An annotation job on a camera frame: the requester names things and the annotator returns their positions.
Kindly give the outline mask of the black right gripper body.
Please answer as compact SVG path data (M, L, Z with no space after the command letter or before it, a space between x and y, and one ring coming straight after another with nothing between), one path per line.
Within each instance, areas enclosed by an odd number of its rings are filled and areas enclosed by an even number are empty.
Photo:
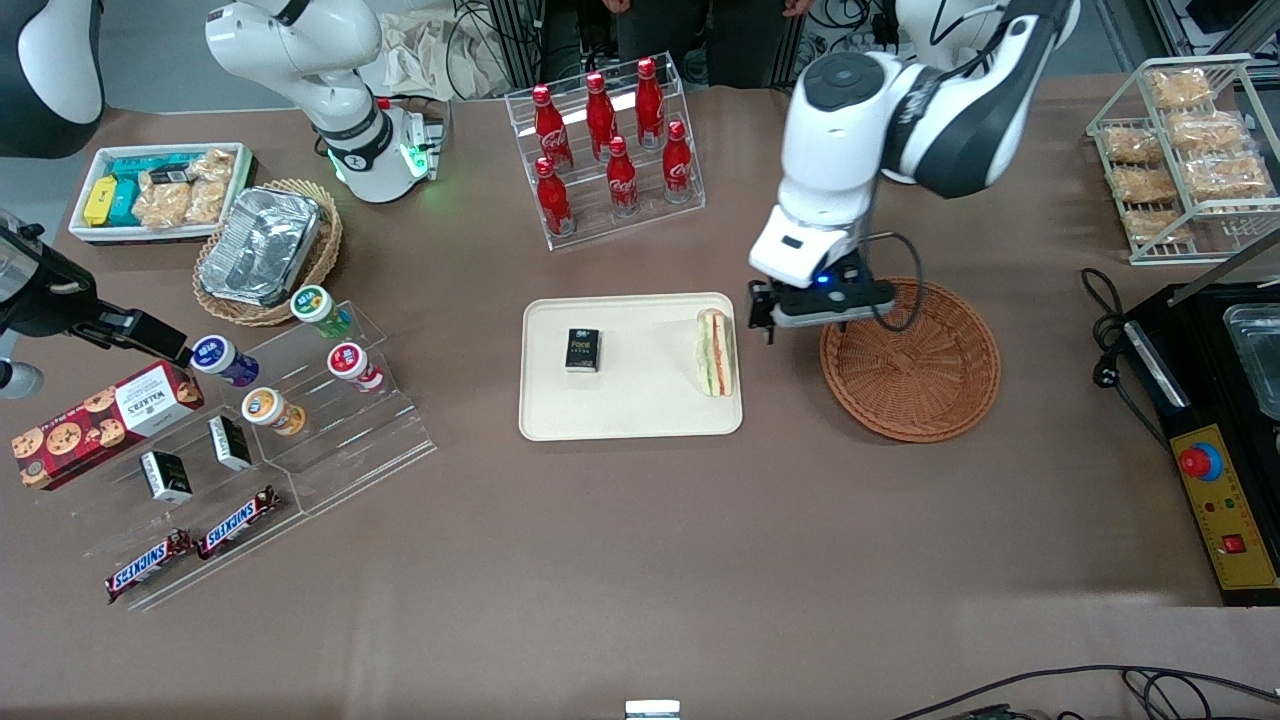
M26 337L97 340L95 277L41 240L44 228L1 213L1 327Z

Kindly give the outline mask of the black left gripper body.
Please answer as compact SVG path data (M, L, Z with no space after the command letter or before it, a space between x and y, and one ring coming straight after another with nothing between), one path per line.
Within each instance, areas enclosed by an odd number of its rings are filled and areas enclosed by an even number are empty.
M863 255L841 258L799 288L772 281L777 309L783 313L863 313L876 307L892 309L896 290L891 282L878 281Z

